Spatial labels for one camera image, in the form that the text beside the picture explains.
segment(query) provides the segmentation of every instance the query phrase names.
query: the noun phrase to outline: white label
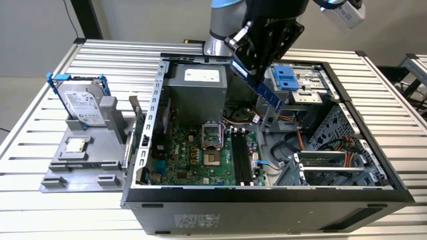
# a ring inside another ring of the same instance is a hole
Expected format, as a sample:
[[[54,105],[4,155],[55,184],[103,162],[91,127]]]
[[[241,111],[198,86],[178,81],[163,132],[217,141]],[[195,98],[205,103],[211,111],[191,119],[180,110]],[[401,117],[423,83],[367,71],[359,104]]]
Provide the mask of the white label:
[[[301,84],[302,84],[302,85],[310,85],[311,83],[310,83],[309,80],[302,80],[302,81],[301,81]]]
[[[261,121],[261,115],[255,114],[255,117],[254,117],[254,119],[253,119],[253,122],[258,124],[259,121]]]
[[[241,67],[239,63],[237,63],[235,61],[231,62],[233,66],[235,67],[235,69],[238,69],[238,71],[243,74],[243,76],[247,78],[249,77],[249,73],[247,71],[245,71],[245,69]]]
[[[88,126],[102,126],[106,124],[100,107],[96,103],[94,95],[90,92],[66,91],[66,97],[80,122]]]
[[[221,82],[221,71],[209,69],[187,69],[184,81]]]
[[[175,226],[183,228],[218,228],[221,214],[175,214]]]

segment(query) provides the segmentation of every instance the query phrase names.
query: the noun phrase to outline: floor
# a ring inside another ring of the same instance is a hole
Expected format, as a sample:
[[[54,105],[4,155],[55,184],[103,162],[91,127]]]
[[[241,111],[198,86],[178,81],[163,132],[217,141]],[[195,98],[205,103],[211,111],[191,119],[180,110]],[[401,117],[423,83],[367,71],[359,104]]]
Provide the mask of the floor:
[[[14,128],[46,82],[43,77],[0,77],[0,128]],[[7,135],[0,130],[0,144]]]

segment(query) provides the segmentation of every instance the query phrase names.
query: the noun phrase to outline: gray plastic part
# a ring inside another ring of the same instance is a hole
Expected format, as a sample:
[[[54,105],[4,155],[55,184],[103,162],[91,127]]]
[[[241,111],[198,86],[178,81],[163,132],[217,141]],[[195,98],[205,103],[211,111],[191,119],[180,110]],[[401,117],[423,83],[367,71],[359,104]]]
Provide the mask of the gray plastic part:
[[[58,160],[67,160],[67,161],[79,161],[79,160],[87,160],[88,154],[87,152],[62,152]]]
[[[71,129],[71,131],[82,131],[84,132],[84,128],[83,128],[83,124],[79,120],[71,120],[71,119],[67,119],[66,120],[66,123],[68,125],[68,128]]]
[[[46,187],[46,188],[64,188],[66,185],[66,179],[59,176],[59,177],[46,177],[42,181],[42,185]]]
[[[122,166],[120,166],[120,162],[115,161],[114,163],[111,163],[111,161],[108,161],[108,163],[103,163],[100,164],[102,169],[107,170],[122,170]]]
[[[119,186],[120,185],[119,178],[114,174],[99,175],[96,182],[102,187],[104,187],[104,186]]]
[[[50,164],[48,165],[48,169],[52,171],[52,172],[70,172],[70,168],[66,164],[60,164],[60,165],[52,165]]]
[[[115,96],[104,96],[100,100],[100,111],[103,113],[107,128],[114,130],[120,144],[127,143],[127,134],[124,132],[126,121],[122,113],[116,109],[118,98]]]
[[[134,117],[126,117],[124,121],[126,126],[128,126],[124,132],[130,132],[132,130]],[[87,154],[86,159],[71,160],[60,157],[66,151],[67,142],[72,138],[87,140],[83,152]],[[42,184],[40,192],[120,192],[126,182],[122,170],[126,145],[119,144],[116,139],[115,131],[108,130],[107,127],[88,127],[86,131],[71,131],[68,128],[44,177],[46,179],[58,178],[60,174],[66,182],[63,182],[63,187],[47,187]],[[115,175],[114,182],[118,184],[100,186],[99,175]]]

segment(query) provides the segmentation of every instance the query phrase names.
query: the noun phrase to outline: black pole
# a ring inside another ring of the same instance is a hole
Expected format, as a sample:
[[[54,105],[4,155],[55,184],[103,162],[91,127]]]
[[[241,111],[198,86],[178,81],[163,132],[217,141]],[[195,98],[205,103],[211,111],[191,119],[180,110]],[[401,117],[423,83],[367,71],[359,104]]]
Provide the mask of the black pole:
[[[91,0],[71,0],[86,39],[104,39]]]
[[[419,88],[421,85],[422,85],[421,80],[415,79],[415,81],[410,84],[407,89],[403,91],[402,96],[405,98],[411,97],[413,93],[415,92],[415,90]]]

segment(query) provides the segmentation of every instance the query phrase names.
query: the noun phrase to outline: barcode sticker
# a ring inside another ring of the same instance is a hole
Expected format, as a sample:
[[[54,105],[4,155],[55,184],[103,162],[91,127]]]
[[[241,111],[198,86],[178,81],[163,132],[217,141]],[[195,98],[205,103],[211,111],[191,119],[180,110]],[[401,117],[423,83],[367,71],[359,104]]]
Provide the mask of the barcode sticker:
[[[255,114],[255,116],[253,118],[253,122],[258,124],[261,121],[261,118],[262,118],[261,115]]]

